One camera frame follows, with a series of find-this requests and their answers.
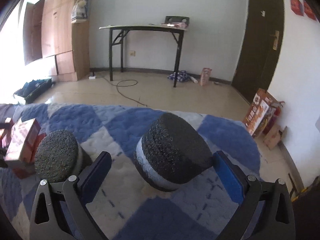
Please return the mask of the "blue white patchwork quilt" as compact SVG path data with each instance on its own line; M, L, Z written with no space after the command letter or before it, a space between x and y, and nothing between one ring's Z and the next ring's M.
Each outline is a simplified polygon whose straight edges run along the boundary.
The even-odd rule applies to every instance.
M259 177L239 121L125 106L1 105L44 134L1 168L1 209L22 239L218 239Z

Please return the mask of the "red white cigarette box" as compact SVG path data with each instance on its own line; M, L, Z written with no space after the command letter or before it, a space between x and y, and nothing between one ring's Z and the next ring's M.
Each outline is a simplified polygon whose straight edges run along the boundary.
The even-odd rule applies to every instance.
M40 132L38 121L19 119L11 130L11 141L4 157L9 167L23 167L31 163L35 141Z

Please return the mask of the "orange cardboard box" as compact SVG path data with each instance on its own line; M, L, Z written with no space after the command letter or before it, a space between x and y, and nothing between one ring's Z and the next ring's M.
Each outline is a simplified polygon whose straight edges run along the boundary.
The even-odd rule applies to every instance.
M270 122L281 102L267 90L259 88L242 123L251 137L258 137Z

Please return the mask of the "black open suitcase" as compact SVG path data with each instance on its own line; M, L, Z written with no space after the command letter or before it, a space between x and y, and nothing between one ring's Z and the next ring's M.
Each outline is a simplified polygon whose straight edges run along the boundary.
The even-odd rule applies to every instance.
M30 82L26 82L21 89L17 90L13 94L13 97L19 104L28 105L33 103L43 93L51 89L54 84L55 81L53 81L52 78L32 80Z

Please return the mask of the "pink snack bag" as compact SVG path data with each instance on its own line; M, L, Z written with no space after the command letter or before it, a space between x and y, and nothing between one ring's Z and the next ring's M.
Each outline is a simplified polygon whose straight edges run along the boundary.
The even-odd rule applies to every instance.
M212 72L212 69L203 68L203 70L201 72L201 77L200 77L200 85L201 86L205 86L209 82L211 72Z

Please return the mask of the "dark wooden door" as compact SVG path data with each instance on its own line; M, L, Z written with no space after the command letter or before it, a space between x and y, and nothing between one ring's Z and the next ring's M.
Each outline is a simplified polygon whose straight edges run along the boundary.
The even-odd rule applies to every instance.
M232 86L249 103L267 90L279 59L284 31L283 0L249 0L244 40Z

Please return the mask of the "blue checked cloth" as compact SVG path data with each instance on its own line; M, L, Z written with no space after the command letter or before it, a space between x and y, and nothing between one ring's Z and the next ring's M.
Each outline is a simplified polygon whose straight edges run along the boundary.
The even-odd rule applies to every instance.
M177 74L173 72L168 76L168 79L174 81L175 77L177 77L177 82L187 82L193 80L193 78L185 70L178 71Z

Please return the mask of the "wooden wardrobe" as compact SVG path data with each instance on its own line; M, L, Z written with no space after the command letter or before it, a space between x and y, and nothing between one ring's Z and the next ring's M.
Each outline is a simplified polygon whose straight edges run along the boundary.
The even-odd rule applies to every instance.
M57 82L89 74L89 5L86 22L71 24L76 0L24 0L24 63Z

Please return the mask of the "black folding table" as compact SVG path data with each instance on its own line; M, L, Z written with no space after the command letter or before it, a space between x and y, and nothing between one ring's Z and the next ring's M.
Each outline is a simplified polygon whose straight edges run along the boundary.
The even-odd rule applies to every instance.
M161 24L99 27L106 31L110 79L116 66L177 72L186 29Z

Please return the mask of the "white bag on wardrobe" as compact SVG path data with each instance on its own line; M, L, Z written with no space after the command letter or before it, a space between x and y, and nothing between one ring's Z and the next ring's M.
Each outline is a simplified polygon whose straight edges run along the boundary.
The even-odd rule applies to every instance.
M89 0L76 0L71 12L71 24L78 24L87 21L88 1Z

